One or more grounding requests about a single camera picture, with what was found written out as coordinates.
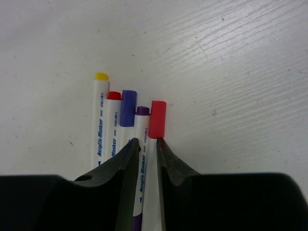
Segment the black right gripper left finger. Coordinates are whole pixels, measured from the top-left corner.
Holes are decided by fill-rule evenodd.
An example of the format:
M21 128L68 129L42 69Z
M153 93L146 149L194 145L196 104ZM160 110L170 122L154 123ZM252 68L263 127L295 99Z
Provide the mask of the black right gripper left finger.
M75 180L1 176L1 230L129 231L139 152L139 141L133 138L114 157Z

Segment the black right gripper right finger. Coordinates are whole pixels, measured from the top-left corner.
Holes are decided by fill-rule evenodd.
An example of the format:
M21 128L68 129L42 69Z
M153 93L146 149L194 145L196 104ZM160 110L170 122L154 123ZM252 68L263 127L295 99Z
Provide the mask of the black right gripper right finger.
M305 231L308 204L282 173L200 174L156 142L164 231Z

